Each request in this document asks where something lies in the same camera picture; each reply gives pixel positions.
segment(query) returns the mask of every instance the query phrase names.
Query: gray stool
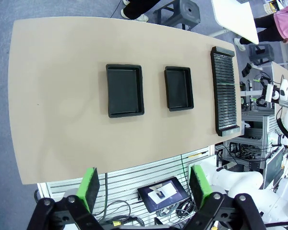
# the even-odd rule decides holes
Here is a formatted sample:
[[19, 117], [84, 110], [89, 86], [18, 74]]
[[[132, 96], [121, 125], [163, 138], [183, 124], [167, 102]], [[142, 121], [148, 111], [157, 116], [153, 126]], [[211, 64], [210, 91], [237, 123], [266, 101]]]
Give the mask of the gray stool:
[[[162, 9], [174, 12], [174, 14], [163, 23], [161, 22]], [[175, 25], [181, 23], [184, 30], [185, 25], [188, 25], [188, 30], [191, 30], [201, 22], [200, 9], [196, 3], [190, 0], [174, 0], [173, 2], [156, 10], [154, 13], [157, 13], [157, 24], [174, 27]]]
[[259, 66], [274, 61], [274, 52], [270, 44], [250, 45], [250, 61]]

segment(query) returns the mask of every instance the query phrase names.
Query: yellow label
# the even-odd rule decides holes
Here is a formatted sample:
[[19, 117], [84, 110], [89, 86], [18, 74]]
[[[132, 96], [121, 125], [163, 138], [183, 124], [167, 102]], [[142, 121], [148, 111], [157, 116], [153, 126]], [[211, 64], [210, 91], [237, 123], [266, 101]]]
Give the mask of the yellow label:
[[114, 225], [114, 226], [118, 226], [118, 225], [121, 225], [121, 223], [120, 223], [119, 221], [114, 221], [114, 222], [113, 222], [113, 225]]

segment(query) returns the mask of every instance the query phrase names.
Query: sneaker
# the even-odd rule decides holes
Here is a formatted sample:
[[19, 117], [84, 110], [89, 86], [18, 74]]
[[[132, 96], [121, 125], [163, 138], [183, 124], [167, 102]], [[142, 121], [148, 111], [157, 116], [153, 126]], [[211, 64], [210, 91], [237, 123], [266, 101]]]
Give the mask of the sneaker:
[[245, 51], [245, 46], [240, 43], [240, 38], [234, 38], [234, 43], [238, 46], [240, 51]]
[[[130, 19], [124, 14], [124, 9], [121, 9], [120, 14], [123, 18]], [[141, 14], [141, 16], [135, 19], [134, 21], [145, 23], [148, 21], [148, 17], [145, 14]]]
[[128, 1], [128, 0], [123, 0], [123, 2], [125, 4], [125, 6], [127, 6], [130, 3], [130, 1]]

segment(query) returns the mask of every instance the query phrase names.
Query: small black tray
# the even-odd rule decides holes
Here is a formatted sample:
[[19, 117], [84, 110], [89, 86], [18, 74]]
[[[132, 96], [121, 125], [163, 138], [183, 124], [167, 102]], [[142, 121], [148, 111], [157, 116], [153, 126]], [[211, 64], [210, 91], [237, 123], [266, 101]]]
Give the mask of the small black tray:
[[108, 115], [110, 118], [144, 114], [142, 68], [107, 64]]
[[170, 111], [193, 109], [193, 92], [190, 68], [165, 67], [165, 85]]

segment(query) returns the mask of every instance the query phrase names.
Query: person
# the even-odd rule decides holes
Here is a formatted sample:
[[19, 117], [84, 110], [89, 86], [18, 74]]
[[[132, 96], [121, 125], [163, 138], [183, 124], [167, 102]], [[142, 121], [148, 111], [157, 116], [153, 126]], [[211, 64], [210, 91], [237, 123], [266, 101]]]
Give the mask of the person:
[[[259, 42], [283, 41], [288, 43], [288, 6], [274, 14], [262, 18], [255, 18], [256, 28], [265, 28], [258, 33]], [[245, 46], [251, 42], [244, 37], [234, 38], [235, 45], [241, 51], [245, 51]]]
[[155, 6], [160, 0], [123, 0], [126, 7], [120, 11], [123, 18], [139, 22], [147, 22], [144, 14]]

